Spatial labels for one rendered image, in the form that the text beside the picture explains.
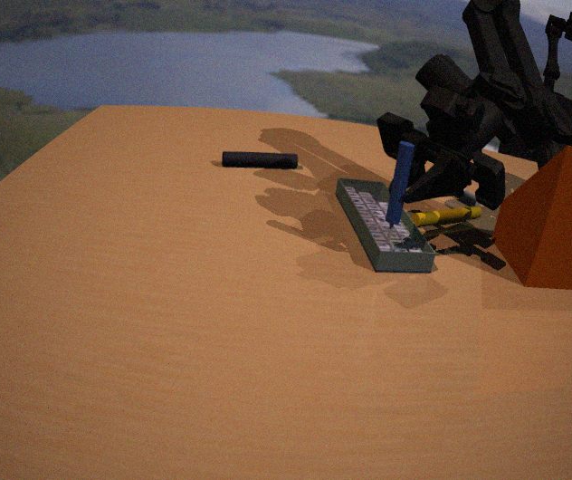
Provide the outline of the blue stylus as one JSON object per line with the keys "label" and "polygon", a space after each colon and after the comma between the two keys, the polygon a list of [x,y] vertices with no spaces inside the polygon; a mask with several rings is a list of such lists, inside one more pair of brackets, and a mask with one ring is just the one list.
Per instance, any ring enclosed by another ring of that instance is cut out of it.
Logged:
{"label": "blue stylus", "polygon": [[393,225],[398,225],[403,212],[404,194],[408,185],[412,158],[415,145],[409,142],[400,141],[397,151],[396,169],[392,183],[392,190],[388,201],[386,212],[386,222],[390,224],[386,243],[390,243]]}

